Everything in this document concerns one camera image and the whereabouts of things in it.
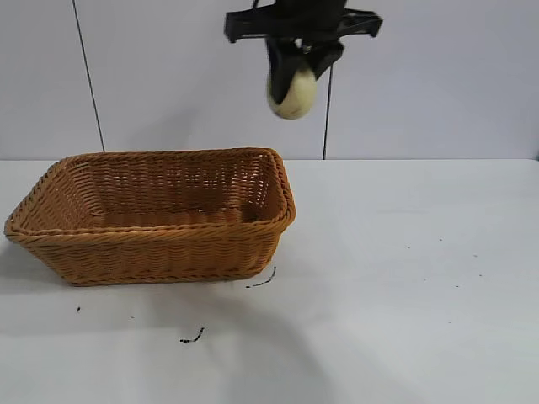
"table surface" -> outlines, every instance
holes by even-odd
[[[0,162],[2,218],[50,164]],[[286,168],[251,280],[73,288],[2,237],[0,402],[539,402],[539,162]]]

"basket rim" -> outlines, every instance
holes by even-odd
[[[40,198],[43,197],[45,188],[49,183],[54,181],[58,175],[61,175],[62,171],[66,168],[66,165],[76,161],[87,162],[92,160],[115,160],[115,159],[138,159],[141,156],[144,157],[179,157],[189,158],[197,157],[201,154],[265,154],[271,158],[274,164],[275,175],[277,176],[277,186],[280,193],[281,202],[283,202],[282,208],[278,215],[270,220],[265,221],[253,221],[249,223],[197,223],[197,224],[184,224],[184,225],[168,225],[168,226],[127,226],[127,227],[91,227],[91,228],[77,228],[77,229],[39,229],[30,230],[15,225],[15,221],[22,221],[28,213],[32,211],[40,202]],[[271,231],[274,228],[285,228],[293,222],[296,216],[296,208],[294,206],[294,200],[288,179],[286,176],[284,163],[280,155],[271,148],[258,148],[258,147],[244,147],[233,149],[215,149],[215,150],[199,150],[199,151],[122,151],[122,152],[100,152],[100,153],[87,153],[76,155],[72,157],[65,157],[58,162],[52,164],[40,180],[30,190],[29,194],[15,208],[13,213],[6,220],[4,233],[7,238],[13,241],[23,240],[35,240],[35,241],[51,241],[54,238],[55,241],[73,241],[75,239],[80,242],[91,241],[96,237],[108,238],[114,237],[114,235],[129,233],[131,236],[145,235],[144,238],[162,237],[179,237],[186,235],[197,235],[201,233],[210,233],[215,235],[215,231],[223,231],[226,233],[235,233],[241,231],[244,233],[246,229],[250,229],[250,232],[266,232]]]

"egg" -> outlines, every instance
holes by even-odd
[[[317,79],[311,68],[301,65],[292,78],[283,102],[277,104],[271,96],[271,74],[266,83],[266,97],[271,110],[285,120],[297,120],[304,116],[314,104],[317,95]]]

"black debris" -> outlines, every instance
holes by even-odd
[[[273,273],[271,274],[271,276],[269,277],[268,280],[265,280],[264,282],[260,282],[259,284],[251,284],[251,285],[245,286],[245,287],[247,289],[249,289],[249,288],[255,288],[256,286],[262,286],[263,284],[268,284],[275,277],[275,272],[276,271],[277,271],[277,267],[273,267]]]
[[[193,338],[193,339],[180,339],[179,341],[181,343],[196,343],[200,339],[200,337],[202,337],[203,332],[204,332],[204,327],[202,327],[200,329],[199,334],[195,338]]]

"wicker basket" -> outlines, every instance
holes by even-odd
[[[5,234],[77,285],[245,279],[295,215],[270,149],[99,153],[54,164]]]

